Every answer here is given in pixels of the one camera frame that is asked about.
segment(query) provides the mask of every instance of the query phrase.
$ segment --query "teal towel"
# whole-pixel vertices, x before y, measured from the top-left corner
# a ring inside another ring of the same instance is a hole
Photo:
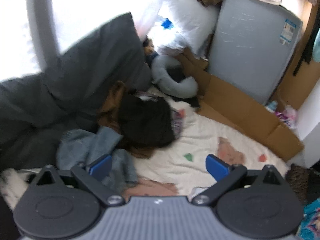
[[[320,62],[320,29],[313,44],[312,57],[315,62]]]

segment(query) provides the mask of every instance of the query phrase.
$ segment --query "white blanket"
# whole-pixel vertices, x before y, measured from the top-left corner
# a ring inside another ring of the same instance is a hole
[[[181,137],[165,148],[156,149],[150,159],[134,159],[137,174],[146,179],[161,183],[173,183],[180,195],[189,195],[194,187],[209,187],[216,180],[206,171],[207,155],[217,155],[218,137],[227,138],[233,148],[245,156],[248,169],[261,170],[265,164],[274,165],[284,175],[288,170],[284,161],[265,146],[246,137],[224,124],[200,116],[185,102],[169,104],[179,110],[185,109],[186,117]],[[184,155],[192,154],[193,161]],[[258,157],[265,154],[267,160],[259,162]]]

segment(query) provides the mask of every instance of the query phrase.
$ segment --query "light blue plush pillow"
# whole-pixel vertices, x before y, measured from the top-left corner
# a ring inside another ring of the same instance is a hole
[[[161,92],[177,98],[192,98],[198,92],[198,84],[193,77],[187,77],[180,83],[175,82],[167,72],[169,68],[181,68],[178,60],[170,56],[157,56],[151,65],[153,83]]]

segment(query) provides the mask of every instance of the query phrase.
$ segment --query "sticker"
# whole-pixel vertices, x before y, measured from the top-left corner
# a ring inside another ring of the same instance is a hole
[[[289,42],[287,42],[286,40],[284,40],[283,38],[280,38],[279,42],[281,43],[281,45],[283,46],[288,46]]]
[[[296,27],[297,26],[292,21],[288,19],[285,20],[284,27],[280,35],[280,43],[282,43],[282,45],[287,46],[288,43],[291,42]]]
[[[185,154],[184,157],[185,157],[188,161],[193,162],[193,155],[192,155],[191,153]]]

